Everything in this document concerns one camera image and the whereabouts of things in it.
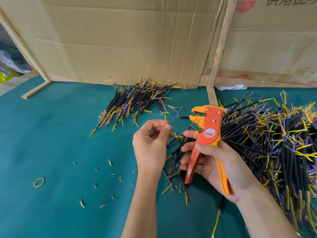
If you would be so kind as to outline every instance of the teal table surface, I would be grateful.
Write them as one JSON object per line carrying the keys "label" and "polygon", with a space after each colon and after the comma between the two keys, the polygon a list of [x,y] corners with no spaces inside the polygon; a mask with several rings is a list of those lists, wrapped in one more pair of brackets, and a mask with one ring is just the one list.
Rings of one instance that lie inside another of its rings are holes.
{"label": "teal table surface", "polygon": [[[131,183],[137,178],[137,173],[132,174],[137,169],[132,137],[138,127],[132,118],[126,118],[124,126],[118,125],[113,132],[111,125],[89,138],[97,116],[113,98],[114,88],[54,82],[28,100],[21,98],[42,82],[41,77],[32,78],[0,97],[0,237],[120,237],[133,196]],[[252,92],[252,97],[279,97],[280,91],[250,88],[216,94],[224,104]],[[286,91],[289,103],[316,101],[316,89]],[[168,97],[172,100],[166,103],[183,106],[182,116],[189,115],[195,106],[208,104],[205,87],[173,91]],[[151,110],[153,115],[140,116],[139,125],[149,119],[164,119],[156,106]],[[171,110],[167,119],[174,115]],[[189,124],[189,120],[177,119],[172,126],[181,133]],[[172,144],[167,155],[177,145]],[[34,188],[40,177],[45,183]],[[161,196],[168,185],[162,176],[157,192],[158,237],[211,237],[220,194],[195,175],[189,188],[192,202],[187,206],[184,194],[177,190]],[[78,202],[80,197],[85,208]],[[227,202],[215,237],[248,237],[234,204]],[[311,235],[306,232],[303,237]]]}

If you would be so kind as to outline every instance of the white paper scrap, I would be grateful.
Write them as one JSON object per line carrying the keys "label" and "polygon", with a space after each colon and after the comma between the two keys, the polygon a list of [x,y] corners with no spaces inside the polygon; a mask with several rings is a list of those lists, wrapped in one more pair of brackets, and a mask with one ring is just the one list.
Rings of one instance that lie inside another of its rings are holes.
{"label": "white paper scrap", "polygon": [[218,90],[220,91],[224,91],[224,90],[243,90],[243,89],[247,89],[247,87],[245,87],[244,85],[235,85],[232,87],[216,87]]}

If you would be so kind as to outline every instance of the yellow rubber band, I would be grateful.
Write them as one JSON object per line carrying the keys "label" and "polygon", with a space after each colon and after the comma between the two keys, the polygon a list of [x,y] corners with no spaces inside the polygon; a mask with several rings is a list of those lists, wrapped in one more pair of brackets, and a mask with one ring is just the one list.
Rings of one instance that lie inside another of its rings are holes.
{"label": "yellow rubber band", "polygon": [[[42,182],[41,184],[39,184],[39,185],[36,185],[39,180],[43,180],[43,182]],[[45,179],[44,179],[44,178],[39,178],[39,179],[37,179],[37,180],[34,182],[34,187],[35,187],[35,188],[40,187],[42,184],[44,184],[44,182],[45,182]]]}

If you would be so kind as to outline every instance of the person's right hand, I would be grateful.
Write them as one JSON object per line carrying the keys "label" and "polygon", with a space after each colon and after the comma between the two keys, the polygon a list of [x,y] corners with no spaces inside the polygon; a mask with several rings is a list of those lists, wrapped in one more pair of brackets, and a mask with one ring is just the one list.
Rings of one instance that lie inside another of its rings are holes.
{"label": "person's right hand", "polygon": [[[196,131],[188,130],[184,131],[183,134],[189,138],[198,138]],[[193,150],[194,147],[195,142],[189,142],[186,143],[181,150],[182,152],[187,152]],[[199,165],[197,165],[196,173],[202,175],[216,190],[224,194],[220,184],[219,169],[213,157],[216,157],[222,162],[232,193],[229,196],[225,195],[225,197],[231,202],[237,203],[250,188],[259,184],[259,181],[252,174],[240,155],[225,142],[221,141],[219,147],[196,144],[196,149],[205,155],[198,161]],[[181,169],[188,169],[190,158],[191,154],[186,154],[182,157]]]}

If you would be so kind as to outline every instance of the orange wire stripper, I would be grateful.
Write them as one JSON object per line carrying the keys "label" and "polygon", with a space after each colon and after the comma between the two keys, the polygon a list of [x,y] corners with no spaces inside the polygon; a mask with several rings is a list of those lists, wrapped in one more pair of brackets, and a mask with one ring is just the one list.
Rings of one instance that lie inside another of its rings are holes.
{"label": "orange wire stripper", "polygon": [[[189,116],[192,122],[194,122],[195,124],[197,124],[200,128],[204,130],[203,132],[196,131],[198,135],[198,139],[196,140],[197,144],[218,146],[218,144],[221,141],[220,126],[222,123],[222,118],[226,111],[227,110],[225,108],[221,108],[218,106],[211,106],[211,105],[194,107],[192,109],[192,112],[194,114],[197,114],[197,113],[205,114],[205,116],[193,116],[193,115]],[[193,175],[195,173],[195,170],[201,155],[202,154],[194,147],[192,151],[192,156],[188,165],[185,184],[188,184],[192,181]],[[224,194],[229,195],[230,189],[228,184],[228,178],[224,171],[224,167],[221,161],[219,161],[217,158],[215,158],[215,160],[219,168],[221,187],[224,191]]]}

